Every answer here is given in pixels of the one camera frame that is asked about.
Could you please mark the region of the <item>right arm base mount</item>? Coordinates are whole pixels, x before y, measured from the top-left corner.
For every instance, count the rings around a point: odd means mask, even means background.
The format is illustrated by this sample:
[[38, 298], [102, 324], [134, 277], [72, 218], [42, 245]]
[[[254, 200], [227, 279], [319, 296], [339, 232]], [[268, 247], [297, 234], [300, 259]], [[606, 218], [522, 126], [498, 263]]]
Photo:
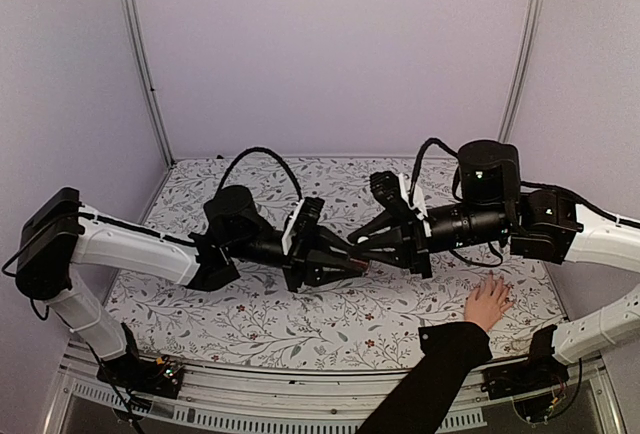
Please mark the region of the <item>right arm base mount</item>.
[[550, 325], [537, 331], [525, 360], [485, 368], [481, 391], [495, 400], [566, 383], [568, 368], [553, 357], [552, 340], [556, 330], [557, 325]]

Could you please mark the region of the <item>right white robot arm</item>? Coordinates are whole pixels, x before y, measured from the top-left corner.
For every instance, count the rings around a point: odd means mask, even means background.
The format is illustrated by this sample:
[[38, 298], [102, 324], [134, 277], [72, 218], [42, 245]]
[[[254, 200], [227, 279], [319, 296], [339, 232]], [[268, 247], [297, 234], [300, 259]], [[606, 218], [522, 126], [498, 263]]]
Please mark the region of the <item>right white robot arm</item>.
[[638, 271], [638, 221], [569, 189], [522, 180], [511, 144], [476, 140], [453, 155], [456, 201], [445, 206], [426, 205], [417, 185], [421, 155], [410, 176], [371, 175], [370, 190], [383, 211], [350, 235], [358, 254], [428, 277], [435, 253], [456, 255], [461, 248], [499, 243], [525, 259]]

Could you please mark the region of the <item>red nail polish bottle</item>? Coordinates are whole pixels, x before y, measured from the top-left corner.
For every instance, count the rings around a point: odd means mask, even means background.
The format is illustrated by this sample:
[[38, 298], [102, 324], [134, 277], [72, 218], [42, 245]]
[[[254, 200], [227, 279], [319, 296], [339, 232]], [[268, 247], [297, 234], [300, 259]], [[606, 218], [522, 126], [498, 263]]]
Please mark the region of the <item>red nail polish bottle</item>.
[[366, 272], [370, 267], [370, 262], [368, 260], [350, 259], [349, 265], [354, 271]]

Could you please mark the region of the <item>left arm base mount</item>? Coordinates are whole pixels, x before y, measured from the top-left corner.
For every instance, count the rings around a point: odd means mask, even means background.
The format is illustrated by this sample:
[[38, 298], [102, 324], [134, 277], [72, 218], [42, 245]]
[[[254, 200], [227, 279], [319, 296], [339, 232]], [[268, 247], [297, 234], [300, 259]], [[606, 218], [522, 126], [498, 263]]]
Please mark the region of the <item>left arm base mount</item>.
[[161, 355], [154, 360], [141, 358], [132, 331], [121, 324], [125, 336], [125, 351], [111, 360], [100, 358], [97, 378], [134, 392], [177, 399], [184, 366], [175, 358]]

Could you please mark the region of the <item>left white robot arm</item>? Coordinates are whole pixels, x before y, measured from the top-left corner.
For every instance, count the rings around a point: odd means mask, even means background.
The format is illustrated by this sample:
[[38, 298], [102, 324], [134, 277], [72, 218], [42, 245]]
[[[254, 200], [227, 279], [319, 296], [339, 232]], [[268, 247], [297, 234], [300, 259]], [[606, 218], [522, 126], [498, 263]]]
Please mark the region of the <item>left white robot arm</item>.
[[20, 247], [9, 263], [17, 289], [58, 314], [128, 388], [148, 380], [135, 342], [75, 273], [98, 265], [163, 278], [202, 292], [239, 279], [243, 260], [282, 270], [286, 287], [322, 286], [362, 276], [368, 268], [350, 244], [321, 225], [322, 199], [301, 199], [283, 229], [258, 212], [250, 190], [232, 185], [205, 203], [204, 233], [186, 238], [111, 218], [83, 204], [74, 188], [56, 193], [24, 225]]

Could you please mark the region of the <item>person's bare hand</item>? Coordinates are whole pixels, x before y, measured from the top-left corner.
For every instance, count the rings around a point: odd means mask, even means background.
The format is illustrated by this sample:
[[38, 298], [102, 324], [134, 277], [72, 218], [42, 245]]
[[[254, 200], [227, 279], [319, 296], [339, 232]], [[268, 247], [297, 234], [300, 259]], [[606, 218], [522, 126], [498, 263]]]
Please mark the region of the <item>person's bare hand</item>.
[[511, 286], [503, 277], [490, 274], [469, 294], [463, 319], [489, 332], [514, 305], [510, 297]]

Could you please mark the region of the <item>black sleeved forearm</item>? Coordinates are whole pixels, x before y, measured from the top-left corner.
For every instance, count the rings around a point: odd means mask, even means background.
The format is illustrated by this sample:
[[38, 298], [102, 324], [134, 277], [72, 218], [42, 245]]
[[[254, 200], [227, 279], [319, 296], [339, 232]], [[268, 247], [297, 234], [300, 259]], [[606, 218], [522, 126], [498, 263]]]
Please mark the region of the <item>black sleeved forearm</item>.
[[434, 433], [464, 380], [492, 359], [489, 336], [471, 322], [419, 329], [423, 358], [358, 428], [360, 433]]

